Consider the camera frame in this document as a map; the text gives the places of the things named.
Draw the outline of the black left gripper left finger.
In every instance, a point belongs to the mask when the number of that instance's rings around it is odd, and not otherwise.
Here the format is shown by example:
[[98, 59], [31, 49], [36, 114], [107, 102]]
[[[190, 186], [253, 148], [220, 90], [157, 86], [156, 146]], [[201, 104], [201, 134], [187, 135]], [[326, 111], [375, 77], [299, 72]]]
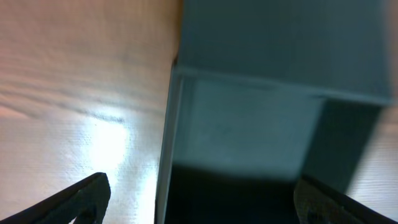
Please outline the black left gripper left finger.
[[97, 172], [33, 206], [1, 220], [1, 224], [101, 224], [110, 197], [111, 190], [107, 175]]

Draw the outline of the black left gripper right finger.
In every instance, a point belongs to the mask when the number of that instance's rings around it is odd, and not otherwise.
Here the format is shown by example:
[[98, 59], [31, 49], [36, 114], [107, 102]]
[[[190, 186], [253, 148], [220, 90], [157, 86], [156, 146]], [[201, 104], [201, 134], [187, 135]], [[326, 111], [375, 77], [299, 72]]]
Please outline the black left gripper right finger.
[[397, 224], [396, 221], [305, 175], [295, 186], [294, 205], [301, 224]]

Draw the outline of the dark green box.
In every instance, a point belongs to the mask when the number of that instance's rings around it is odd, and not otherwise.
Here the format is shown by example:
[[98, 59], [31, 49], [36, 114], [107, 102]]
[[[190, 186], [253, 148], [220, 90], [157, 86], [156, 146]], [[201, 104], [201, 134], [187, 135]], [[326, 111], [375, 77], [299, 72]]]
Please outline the dark green box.
[[156, 223], [298, 223], [309, 175], [345, 192], [391, 102], [385, 1], [188, 0]]

